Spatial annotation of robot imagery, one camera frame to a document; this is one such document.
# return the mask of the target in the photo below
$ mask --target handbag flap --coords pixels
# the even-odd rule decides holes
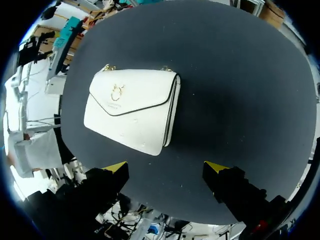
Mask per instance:
[[[126,69],[98,72],[89,93],[111,116],[158,106],[168,101],[176,73]]]

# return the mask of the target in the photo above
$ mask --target white handbag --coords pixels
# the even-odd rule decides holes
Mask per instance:
[[[171,140],[180,85],[173,71],[105,67],[91,82],[84,125],[157,156]]]

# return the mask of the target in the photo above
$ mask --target cardboard box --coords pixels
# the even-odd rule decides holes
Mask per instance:
[[[277,7],[273,2],[267,0],[259,15],[260,19],[279,29],[284,22],[285,12]]]

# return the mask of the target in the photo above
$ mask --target black circular table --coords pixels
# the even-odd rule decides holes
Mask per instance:
[[[181,75],[171,143],[159,156],[84,126],[90,83],[105,64],[168,66]],[[86,167],[128,162],[125,195],[186,221],[231,224],[236,219],[202,179],[204,161],[243,169],[268,200],[289,197],[310,155],[316,97],[305,57],[268,23],[219,3],[166,1],[88,31],[70,66],[61,117],[63,140]]]

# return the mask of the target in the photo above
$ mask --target gold logo emblem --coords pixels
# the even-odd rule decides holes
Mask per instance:
[[[118,101],[121,98],[121,95],[123,93],[122,91],[124,88],[125,88],[125,85],[118,87],[117,84],[115,84],[111,92],[111,99],[115,102]]]

